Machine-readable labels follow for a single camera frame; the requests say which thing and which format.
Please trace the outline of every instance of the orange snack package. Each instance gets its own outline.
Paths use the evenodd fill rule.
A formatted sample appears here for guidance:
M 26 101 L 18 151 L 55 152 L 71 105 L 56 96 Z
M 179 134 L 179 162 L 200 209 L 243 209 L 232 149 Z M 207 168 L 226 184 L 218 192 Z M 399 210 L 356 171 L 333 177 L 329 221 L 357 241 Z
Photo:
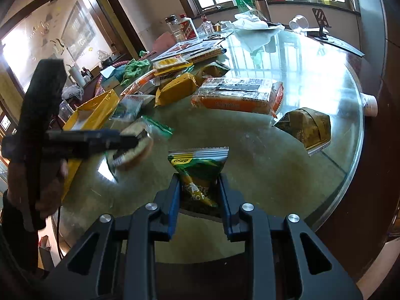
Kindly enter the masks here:
M 272 79 L 208 78 L 191 97 L 194 107 L 275 114 L 283 99 L 283 83 Z

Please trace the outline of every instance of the yellow package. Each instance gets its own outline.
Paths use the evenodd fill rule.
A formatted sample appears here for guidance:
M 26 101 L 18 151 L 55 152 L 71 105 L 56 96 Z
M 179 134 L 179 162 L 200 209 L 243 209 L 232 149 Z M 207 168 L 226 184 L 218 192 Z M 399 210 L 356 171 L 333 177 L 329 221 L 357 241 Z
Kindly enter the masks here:
M 65 123 L 64 131 L 70 130 L 98 130 L 100 129 L 109 116 L 113 113 L 119 102 L 118 95 L 113 89 L 105 92 L 79 106 Z M 68 160 L 68 176 L 64 182 L 64 194 L 68 193 L 74 176 L 81 165 L 82 160 Z
M 165 106 L 190 96 L 197 89 L 194 75 L 185 73 L 155 93 L 155 106 Z
M 170 72 L 188 68 L 192 65 L 193 63 L 189 63 L 183 57 L 178 55 L 154 62 L 153 69 L 157 71 L 155 73 L 156 76 L 161 76 Z

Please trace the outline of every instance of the clear plastic cup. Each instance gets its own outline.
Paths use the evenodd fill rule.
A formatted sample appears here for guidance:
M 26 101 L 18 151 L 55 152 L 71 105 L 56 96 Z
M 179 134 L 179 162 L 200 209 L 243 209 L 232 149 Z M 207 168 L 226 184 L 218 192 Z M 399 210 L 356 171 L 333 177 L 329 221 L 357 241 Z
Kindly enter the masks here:
M 309 22 L 304 16 L 298 14 L 296 17 L 293 18 L 292 21 L 289 22 L 289 27 L 294 32 L 300 33 L 309 28 Z

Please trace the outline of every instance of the paper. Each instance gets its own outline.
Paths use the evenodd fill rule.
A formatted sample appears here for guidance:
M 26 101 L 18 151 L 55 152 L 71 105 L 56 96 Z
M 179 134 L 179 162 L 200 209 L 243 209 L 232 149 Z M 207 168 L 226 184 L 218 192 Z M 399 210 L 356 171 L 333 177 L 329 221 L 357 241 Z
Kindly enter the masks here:
M 108 79 L 111 76 L 111 74 L 114 72 L 114 70 L 115 70 L 115 68 L 112 65 L 110 65 L 108 68 L 105 68 L 103 71 L 100 71 L 100 73 L 103 77 Z
M 222 41 L 223 39 L 209 41 L 204 41 L 204 39 L 192 39 L 189 41 L 176 43 L 176 45 L 172 46 L 169 50 L 156 57 L 153 61 L 162 60 L 179 54 L 186 54 L 202 49 L 211 49 L 214 46 L 221 44 Z

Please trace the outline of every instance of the glass tabletop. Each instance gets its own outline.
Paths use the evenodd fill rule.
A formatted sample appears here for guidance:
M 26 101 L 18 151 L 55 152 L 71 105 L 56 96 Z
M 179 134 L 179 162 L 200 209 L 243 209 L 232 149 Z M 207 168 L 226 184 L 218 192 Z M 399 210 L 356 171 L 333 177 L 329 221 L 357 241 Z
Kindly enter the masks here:
M 222 46 L 227 77 L 282 81 L 283 102 L 277 119 L 269 115 L 193 108 L 191 97 L 144 113 L 174 129 L 155 143 L 138 166 L 109 172 L 104 155 L 84 161 L 61 209 L 60 232 L 72 246 L 103 213 L 129 215 L 166 189 L 175 169 L 169 150 L 229 147 L 223 168 L 230 186 L 245 200 L 271 215 L 298 214 L 314 230 L 345 194 L 361 153 L 364 117 L 359 89 L 346 67 L 346 55 L 331 46 L 281 31 L 241 37 L 232 34 Z M 313 156 L 303 144 L 273 127 L 286 112 L 308 107 L 330 116 L 331 143 Z M 244 251 L 227 240 L 221 223 L 179 214 L 169 243 L 157 242 L 156 260 L 199 263 Z

